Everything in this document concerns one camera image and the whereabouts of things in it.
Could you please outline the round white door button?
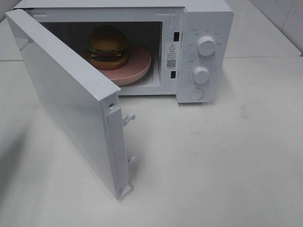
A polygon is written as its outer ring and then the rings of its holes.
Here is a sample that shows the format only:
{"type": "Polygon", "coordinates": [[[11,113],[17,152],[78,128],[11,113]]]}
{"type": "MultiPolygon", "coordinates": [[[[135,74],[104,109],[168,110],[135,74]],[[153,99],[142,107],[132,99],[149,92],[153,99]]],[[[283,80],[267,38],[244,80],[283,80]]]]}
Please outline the round white door button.
{"type": "Polygon", "coordinates": [[[189,95],[194,100],[200,100],[204,96],[204,91],[200,88],[195,88],[190,91],[189,95]]]}

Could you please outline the pink round plate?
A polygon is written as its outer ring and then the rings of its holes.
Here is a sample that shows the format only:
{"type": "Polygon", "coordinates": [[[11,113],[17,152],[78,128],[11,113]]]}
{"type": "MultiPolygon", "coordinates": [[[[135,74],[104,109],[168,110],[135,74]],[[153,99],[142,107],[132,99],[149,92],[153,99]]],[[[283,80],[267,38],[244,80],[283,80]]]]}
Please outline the pink round plate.
{"type": "Polygon", "coordinates": [[[98,69],[119,87],[138,81],[146,75],[151,66],[151,55],[141,46],[131,46],[128,53],[128,62],[124,66],[114,70],[98,69]]]}

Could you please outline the white microwave door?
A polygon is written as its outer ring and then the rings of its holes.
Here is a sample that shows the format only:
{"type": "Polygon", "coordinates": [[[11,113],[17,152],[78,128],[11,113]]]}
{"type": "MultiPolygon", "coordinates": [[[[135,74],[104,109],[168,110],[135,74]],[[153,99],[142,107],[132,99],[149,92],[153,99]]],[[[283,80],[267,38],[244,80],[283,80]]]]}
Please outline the white microwave door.
{"type": "Polygon", "coordinates": [[[115,196],[132,190],[119,87],[21,9],[6,13],[42,104],[115,196]]]}

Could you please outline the toy burger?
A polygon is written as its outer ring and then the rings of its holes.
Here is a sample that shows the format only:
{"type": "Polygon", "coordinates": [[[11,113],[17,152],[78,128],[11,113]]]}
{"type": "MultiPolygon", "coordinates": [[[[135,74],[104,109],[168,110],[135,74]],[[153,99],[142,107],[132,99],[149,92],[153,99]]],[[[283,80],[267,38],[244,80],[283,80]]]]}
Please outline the toy burger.
{"type": "Polygon", "coordinates": [[[96,27],[88,38],[89,62],[97,69],[115,70],[128,61],[128,41],[114,26],[96,27]]]}

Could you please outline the lower white microwave knob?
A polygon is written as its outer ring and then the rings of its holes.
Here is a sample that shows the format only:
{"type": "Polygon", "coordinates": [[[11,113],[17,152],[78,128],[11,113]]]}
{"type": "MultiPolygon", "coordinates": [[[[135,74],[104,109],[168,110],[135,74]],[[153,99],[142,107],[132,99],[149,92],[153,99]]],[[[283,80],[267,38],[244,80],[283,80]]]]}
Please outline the lower white microwave knob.
{"type": "Polygon", "coordinates": [[[209,70],[206,67],[197,67],[193,70],[193,81],[197,84],[204,84],[210,78],[209,70]]]}

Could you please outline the white microwave knob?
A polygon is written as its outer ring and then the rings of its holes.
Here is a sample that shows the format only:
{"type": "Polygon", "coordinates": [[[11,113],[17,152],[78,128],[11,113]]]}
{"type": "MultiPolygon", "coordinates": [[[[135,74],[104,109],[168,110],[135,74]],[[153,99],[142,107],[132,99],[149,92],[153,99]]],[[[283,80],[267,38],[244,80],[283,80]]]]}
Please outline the white microwave knob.
{"type": "Polygon", "coordinates": [[[201,56],[210,56],[216,50],[216,41],[210,35],[204,35],[198,38],[196,48],[201,56]]]}
{"type": "Polygon", "coordinates": [[[204,84],[210,78],[209,70],[206,67],[197,67],[193,70],[193,81],[197,84],[204,84]]]}

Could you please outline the white microwave oven body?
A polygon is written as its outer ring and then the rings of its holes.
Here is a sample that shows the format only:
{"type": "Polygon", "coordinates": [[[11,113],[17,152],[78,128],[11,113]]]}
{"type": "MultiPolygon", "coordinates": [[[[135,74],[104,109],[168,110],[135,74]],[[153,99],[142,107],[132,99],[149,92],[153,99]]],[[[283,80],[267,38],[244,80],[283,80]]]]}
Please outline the white microwave oven body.
{"type": "Polygon", "coordinates": [[[146,48],[152,57],[147,77],[118,86],[118,96],[175,95],[179,103],[212,102],[220,73],[233,12],[223,0],[23,0],[21,9],[79,56],[88,48],[89,33],[100,25],[123,31],[130,44],[146,48]],[[198,38],[210,35],[216,50],[201,56],[198,38]],[[193,81],[193,70],[206,67],[210,78],[193,81]],[[204,91],[200,100],[189,93],[204,91]]]}

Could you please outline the upper white microwave knob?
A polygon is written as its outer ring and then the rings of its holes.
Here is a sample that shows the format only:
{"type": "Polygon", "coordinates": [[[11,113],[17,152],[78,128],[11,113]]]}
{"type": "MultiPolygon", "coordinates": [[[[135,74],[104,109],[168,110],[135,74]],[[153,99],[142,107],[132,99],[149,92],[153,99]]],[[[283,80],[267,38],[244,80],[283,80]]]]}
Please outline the upper white microwave knob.
{"type": "Polygon", "coordinates": [[[201,56],[210,56],[216,50],[216,41],[210,35],[204,35],[198,38],[196,48],[201,56]]]}

